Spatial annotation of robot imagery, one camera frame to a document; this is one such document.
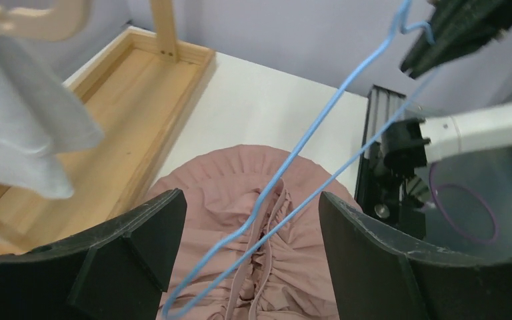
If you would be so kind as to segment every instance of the purple cable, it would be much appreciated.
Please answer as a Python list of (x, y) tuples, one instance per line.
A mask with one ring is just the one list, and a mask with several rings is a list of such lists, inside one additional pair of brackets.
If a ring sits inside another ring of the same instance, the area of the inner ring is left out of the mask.
[[(468, 239), (468, 240), (470, 240), (472, 242), (481, 243), (483, 245), (491, 245), (494, 242), (496, 242), (497, 237), (499, 236), (499, 226), (497, 224), (497, 219), (495, 218), (493, 210), (490, 208), (489, 204), (482, 198), (482, 196), (480, 196), (474, 190), (470, 190), (470, 189), (468, 189), (468, 188), (466, 188), (466, 187), (464, 187), (462, 185), (458, 185), (456, 183), (445, 183), (445, 184), (439, 185), (438, 187), (433, 187), (433, 178), (434, 178), (434, 175), (435, 175), (435, 168), (436, 168), (436, 163), (433, 163), (431, 165), (430, 170), (429, 170), (429, 189), (431, 190), (431, 196), (433, 197), (433, 201), (435, 202), (435, 205), (436, 205), (437, 209), (441, 212), (443, 217), (448, 221), (450, 226), (458, 234), (460, 234), (461, 236), (463, 236), (464, 238), (466, 238), (466, 239)], [(486, 210), (487, 210), (487, 212), (488, 212), (488, 214), (489, 214), (489, 216), (490, 216), (490, 218), (492, 220), (492, 224), (493, 224), (493, 236), (491, 238), (489, 238), (489, 239), (481, 239), (481, 238), (478, 238), (478, 237), (474, 237), (473, 235), (469, 234), (468, 232), (460, 229), (460, 227), (458, 227), (454, 223), (452, 218), (450, 218), (450, 216), (446, 212), (445, 208), (443, 207), (443, 204), (441, 203), (441, 200), (439, 200), (439, 198), (437, 197), (438, 190), (442, 190), (442, 189), (446, 189), (446, 188), (448, 188), (448, 189), (459, 189), (459, 190), (466, 191), (470, 195), (472, 195), (474, 198), (476, 198), (476, 200), (478, 200), (484, 206), (484, 208), (486, 208)]]

